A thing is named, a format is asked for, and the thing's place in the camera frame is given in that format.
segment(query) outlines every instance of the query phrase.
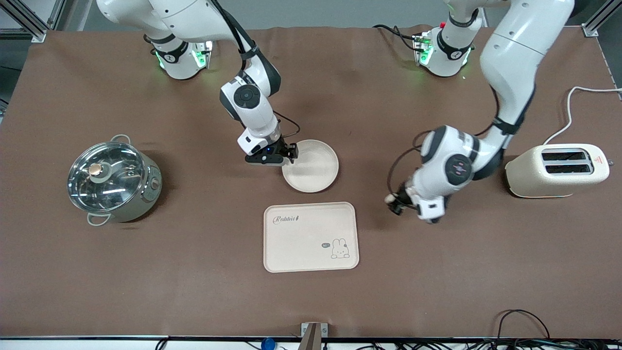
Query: brown table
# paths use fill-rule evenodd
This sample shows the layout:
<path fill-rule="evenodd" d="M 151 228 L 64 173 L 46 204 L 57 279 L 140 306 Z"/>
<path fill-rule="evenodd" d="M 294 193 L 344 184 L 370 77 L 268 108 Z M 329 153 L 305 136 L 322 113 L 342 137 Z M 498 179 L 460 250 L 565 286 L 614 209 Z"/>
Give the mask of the brown table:
<path fill-rule="evenodd" d="M 252 32 L 282 74 L 271 103 L 302 125 L 295 140 L 322 140 L 340 157 L 329 190 L 301 194 L 278 169 L 243 161 L 242 130 L 218 101 L 239 68 L 233 45 L 216 46 L 210 71 L 175 81 L 139 32 L 50 32 L 31 47 L 0 126 L 0 333 L 289 335 L 311 320 L 329 322 L 331 336 L 491 336 L 501 311 L 524 308 L 554 337 L 619 337 L 619 169 L 556 200 L 514 198 L 493 176 L 455 195 L 437 225 L 383 204 L 387 171 L 416 133 L 444 123 L 476 133 L 491 121 L 478 61 L 490 33 L 457 76 L 437 78 L 376 29 Z M 574 85 L 612 86 L 598 42 L 577 27 L 543 61 L 508 155 L 565 123 Z M 618 97 L 578 92 L 572 108 L 556 141 L 594 143 L 620 161 Z M 142 220 L 89 227 L 65 179 L 84 149 L 118 133 L 159 164 L 164 192 Z M 418 164 L 407 158 L 395 186 Z M 333 201 L 357 210 L 360 264 L 265 271 L 264 209 Z M 512 316 L 504 334 L 541 332 Z"/>

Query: blue cap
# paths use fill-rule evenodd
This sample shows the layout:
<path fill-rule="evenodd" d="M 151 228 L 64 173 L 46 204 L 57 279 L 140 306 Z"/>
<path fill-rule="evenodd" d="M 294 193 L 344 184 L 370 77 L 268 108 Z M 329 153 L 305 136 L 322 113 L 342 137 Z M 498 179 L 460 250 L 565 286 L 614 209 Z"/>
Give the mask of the blue cap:
<path fill-rule="evenodd" d="M 274 350 L 276 342 L 272 338 L 266 338 L 261 341 L 261 350 Z"/>

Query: round plate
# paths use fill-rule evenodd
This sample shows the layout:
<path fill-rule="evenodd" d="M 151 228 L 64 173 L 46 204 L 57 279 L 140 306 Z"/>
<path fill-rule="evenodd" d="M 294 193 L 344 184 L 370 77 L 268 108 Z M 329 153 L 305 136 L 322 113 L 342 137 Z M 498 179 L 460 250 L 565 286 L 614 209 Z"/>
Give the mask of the round plate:
<path fill-rule="evenodd" d="M 339 171 L 335 151 L 317 140 L 297 143 L 298 158 L 282 167 L 285 181 L 300 192 L 313 193 L 326 189 Z"/>

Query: white cable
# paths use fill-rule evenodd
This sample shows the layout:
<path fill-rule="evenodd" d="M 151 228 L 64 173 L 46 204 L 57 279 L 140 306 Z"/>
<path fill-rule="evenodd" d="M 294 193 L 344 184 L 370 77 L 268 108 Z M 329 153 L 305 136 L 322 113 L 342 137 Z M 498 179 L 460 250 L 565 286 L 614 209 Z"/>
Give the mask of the white cable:
<path fill-rule="evenodd" d="M 543 145 L 549 143 L 552 139 L 556 138 L 558 135 L 560 135 L 561 133 L 566 131 L 568 128 L 570 128 L 570 125 L 572 124 L 572 114 L 570 114 L 570 96 L 572 96 L 572 93 L 575 90 L 583 90 L 583 91 L 589 91 L 589 92 L 622 92 L 622 88 L 609 88 L 609 89 L 600 90 L 600 89 L 595 89 L 595 88 L 573 87 L 572 89 L 570 89 L 570 92 L 568 92 L 568 98 L 566 99 L 566 113 L 568 114 L 568 124 L 566 124 L 566 126 L 563 127 L 561 130 L 559 130 L 558 132 L 550 135 L 549 138 L 547 138 L 546 141 L 544 141 Z"/>

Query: metal pot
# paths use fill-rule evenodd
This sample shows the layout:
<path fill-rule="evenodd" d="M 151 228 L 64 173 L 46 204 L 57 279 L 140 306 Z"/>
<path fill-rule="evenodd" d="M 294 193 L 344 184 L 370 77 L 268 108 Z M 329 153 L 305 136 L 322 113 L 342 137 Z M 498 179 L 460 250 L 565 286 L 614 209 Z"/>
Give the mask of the metal pot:
<path fill-rule="evenodd" d="M 87 212 L 86 221 L 102 226 L 134 220 L 149 211 L 160 196 L 162 176 L 151 158 L 131 146 L 128 136 L 116 135 L 73 162 L 67 185 L 73 205 Z M 103 221 L 95 223 L 95 218 Z"/>

